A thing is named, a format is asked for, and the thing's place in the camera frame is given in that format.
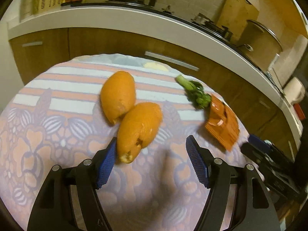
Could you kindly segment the orange foil snack packet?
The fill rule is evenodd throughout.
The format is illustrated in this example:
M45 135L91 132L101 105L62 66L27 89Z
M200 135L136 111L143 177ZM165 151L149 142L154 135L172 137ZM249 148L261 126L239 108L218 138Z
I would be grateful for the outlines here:
M205 128L228 152L232 151L240 135L236 114L214 95Z

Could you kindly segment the white electric kettle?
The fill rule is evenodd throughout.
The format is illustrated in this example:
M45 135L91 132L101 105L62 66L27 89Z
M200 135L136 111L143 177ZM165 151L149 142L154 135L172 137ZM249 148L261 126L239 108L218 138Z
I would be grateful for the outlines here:
M301 102L305 96L305 87L297 77L293 77L283 89L285 99L290 105Z

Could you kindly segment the white plug-in timer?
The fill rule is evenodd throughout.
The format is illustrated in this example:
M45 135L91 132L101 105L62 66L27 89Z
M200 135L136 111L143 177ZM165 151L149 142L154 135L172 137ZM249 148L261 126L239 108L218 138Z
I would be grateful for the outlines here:
M280 55L277 53L271 63L269 64L267 68L267 73L270 73L273 70L274 64L276 64L277 60L279 59Z

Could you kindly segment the green vegetable stalk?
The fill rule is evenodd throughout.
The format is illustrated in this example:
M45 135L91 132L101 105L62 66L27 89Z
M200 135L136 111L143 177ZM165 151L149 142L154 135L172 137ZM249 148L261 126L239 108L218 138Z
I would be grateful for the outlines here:
M211 95L204 92L204 87L198 81L187 80L182 75L178 75L175 81L184 88L187 99L196 109L205 109L210 106Z

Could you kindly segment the floral pink tablecloth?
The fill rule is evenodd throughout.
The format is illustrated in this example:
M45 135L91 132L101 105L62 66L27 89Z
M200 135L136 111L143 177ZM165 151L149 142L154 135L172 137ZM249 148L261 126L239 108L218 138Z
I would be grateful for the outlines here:
M137 102L155 102L163 113L154 141L131 164L114 166L98 191L113 230L193 230L209 191L199 183L185 140L230 165L249 162L240 152L248 132L227 152L205 129L207 114L195 110L169 65L125 55L78 57L53 66L22 88L1 114L1 199L26 229L35 198L55 164L76 166L116 136L101 110L103 83L130 73Z

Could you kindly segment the large steel stockpot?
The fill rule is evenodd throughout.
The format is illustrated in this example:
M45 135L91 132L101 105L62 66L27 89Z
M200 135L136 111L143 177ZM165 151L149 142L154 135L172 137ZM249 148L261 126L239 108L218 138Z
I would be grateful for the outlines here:
M236 46L264 73L275 55L283 51L274 32L252 19L247 20Z

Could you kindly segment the black gas stove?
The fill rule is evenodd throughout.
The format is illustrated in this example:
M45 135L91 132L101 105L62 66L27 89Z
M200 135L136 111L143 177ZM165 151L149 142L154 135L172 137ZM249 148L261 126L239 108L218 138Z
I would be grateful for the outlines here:
M170 4L164 6L158 6L157 0L105 0L103 2L82 2L82 1L71 1L68 3L61 3L61 8L65 6L70 7L82 7L82 6L114 6L114 7L125 7L142 10L144 12L151 12L164 17L168 17L184 24L192 26L205 32L219 41L225 43L232 48L238 48L231 42L233 33L226 26L216 26L214 21L206 17L204 14L199 13L194 15L190 19L185 19L175 14Z

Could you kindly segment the wooden cutting board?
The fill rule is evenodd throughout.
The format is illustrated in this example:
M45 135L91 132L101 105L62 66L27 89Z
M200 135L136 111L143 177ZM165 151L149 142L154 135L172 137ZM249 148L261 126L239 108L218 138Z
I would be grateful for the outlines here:
M247 20L256 20L259 10L248 0L225 0L216 26L225 26L232 32L230 42L236 44L243 33Z

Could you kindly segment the white wall cabinet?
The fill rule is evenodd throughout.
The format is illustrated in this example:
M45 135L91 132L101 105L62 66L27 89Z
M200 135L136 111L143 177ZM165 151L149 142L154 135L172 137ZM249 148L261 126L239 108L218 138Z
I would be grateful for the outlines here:
M307 20L294 0L269 0L285 25L307 38Z

